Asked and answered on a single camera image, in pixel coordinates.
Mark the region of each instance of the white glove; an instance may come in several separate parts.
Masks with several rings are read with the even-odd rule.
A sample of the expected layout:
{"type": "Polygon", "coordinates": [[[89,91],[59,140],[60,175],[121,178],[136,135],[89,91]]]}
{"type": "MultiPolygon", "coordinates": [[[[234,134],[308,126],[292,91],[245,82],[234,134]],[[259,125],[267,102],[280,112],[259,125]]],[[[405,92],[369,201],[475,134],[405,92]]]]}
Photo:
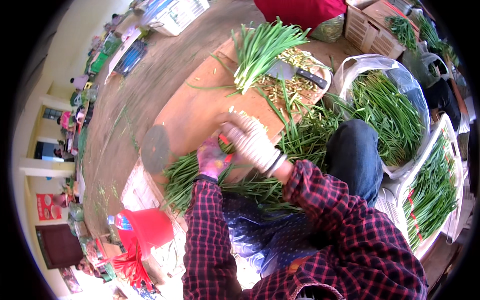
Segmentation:
{"type": "Polygon", "coordinates": [[[237,113],[219,116],[222,132],[233,143],[237,152],[252,163],[261,173],[271,177],[287,156],[276,149],[263,125],[254,117],[237,113]]]}

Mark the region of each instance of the red bucket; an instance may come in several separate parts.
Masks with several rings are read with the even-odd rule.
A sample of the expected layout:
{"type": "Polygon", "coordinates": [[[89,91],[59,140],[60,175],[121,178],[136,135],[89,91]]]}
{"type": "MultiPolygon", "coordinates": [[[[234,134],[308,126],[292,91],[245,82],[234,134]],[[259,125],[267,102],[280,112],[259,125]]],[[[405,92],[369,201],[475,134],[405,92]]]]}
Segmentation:
{"type": "Polygon", "coordinates": [[[150,256],[152,247],[158,248],[173,239],[173,226],[168,216],[158,208],[120,212],[127,217],[133,230],[119,229],[120,240],[128,251],[130,247],[142,249],[142,260],[150,256]]]}

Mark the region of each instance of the glove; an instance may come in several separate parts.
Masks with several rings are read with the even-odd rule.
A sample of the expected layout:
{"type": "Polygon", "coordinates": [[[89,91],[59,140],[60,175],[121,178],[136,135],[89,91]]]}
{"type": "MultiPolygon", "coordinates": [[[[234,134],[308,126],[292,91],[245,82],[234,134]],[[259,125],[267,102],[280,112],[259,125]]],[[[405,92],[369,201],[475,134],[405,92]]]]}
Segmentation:
{"type": "Polygon", "coordinates": [[[222,132],[233,143],[237,152],[261,173],[271,177],[287,156],[276,149],[263,125],[254,117],[237,113],[223,113],[217,117],[222,132]]]}
{"type": "Polygon", "coordinates": [[[220,130],[208,137],[197,149],[199,173],[207,175],[215,180],[230,165],[230,157],[227,156],[218,145],[220,130]]]}

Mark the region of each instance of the knee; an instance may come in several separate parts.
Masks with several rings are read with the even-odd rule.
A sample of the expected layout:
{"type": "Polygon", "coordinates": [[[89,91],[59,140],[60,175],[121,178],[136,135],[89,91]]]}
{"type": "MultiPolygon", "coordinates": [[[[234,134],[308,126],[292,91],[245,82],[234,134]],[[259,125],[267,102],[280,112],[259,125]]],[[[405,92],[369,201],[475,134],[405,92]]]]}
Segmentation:
{"type": "Polygon", "coordinates": [[[371,136],[374,140],[378,139],[378,133],[375,131],[375,129],[360,119],[345,121],[338,127],[338,129],[341,129],[343,134],[351,137],[365,138],[367,136],[371,136]]]}

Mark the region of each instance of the water bottle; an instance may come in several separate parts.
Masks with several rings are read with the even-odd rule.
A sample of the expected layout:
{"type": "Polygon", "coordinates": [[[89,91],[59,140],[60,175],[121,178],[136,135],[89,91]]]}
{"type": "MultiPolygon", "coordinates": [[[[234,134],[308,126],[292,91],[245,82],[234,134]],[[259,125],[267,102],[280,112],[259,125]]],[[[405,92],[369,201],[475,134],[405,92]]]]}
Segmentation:
{"type": "Polygon", "coordinates": [[[108,216],[107,220],[110,225],[115,224],[118,229],[133,230],[132,225],[127,220],[127,217],[122,214],[117,214],[116,216],[108,216]]]}

